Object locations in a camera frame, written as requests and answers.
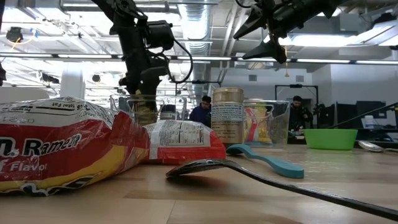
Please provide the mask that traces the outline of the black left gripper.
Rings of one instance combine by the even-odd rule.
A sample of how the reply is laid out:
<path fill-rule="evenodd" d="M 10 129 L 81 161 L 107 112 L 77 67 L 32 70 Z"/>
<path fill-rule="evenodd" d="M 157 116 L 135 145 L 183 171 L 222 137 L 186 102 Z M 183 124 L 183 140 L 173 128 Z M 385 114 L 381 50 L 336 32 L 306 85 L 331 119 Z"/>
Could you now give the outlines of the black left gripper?
<path fill-rule="evenodd" d="M 156 109 L 156 96 L 143 93 L 156 93 L 159 77 L 167 74 L 166 61 L 153 58 L 154 54 L 146 50 L 139 34 L 118 36 L 127 68 L 126 76 L 119 84 L 126 85 L 129 93 L 135 93 L 137 109 Z"/>

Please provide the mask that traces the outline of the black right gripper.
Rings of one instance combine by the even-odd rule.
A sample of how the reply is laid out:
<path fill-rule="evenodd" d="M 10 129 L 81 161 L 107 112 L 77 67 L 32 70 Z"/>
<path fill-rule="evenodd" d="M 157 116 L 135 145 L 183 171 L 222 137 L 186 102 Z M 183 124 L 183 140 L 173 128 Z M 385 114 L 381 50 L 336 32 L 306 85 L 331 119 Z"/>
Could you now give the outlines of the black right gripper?
<path fill-rule="evenodd" d="M 242 56 L 243 59 L 272 57 L 279 63 L 287 60 L 279 39 L 295 28 L 303 28 L 304 23 L 315 17 L 323 9 L 323 3 L 317 0 L 282 1 L 271 7 L 252 5 L 248 18 L 234 33 L 234 39 L 240 39 L 258 28 L 268 28 L 270 41 L 261 42 L 257 47 Z"/>

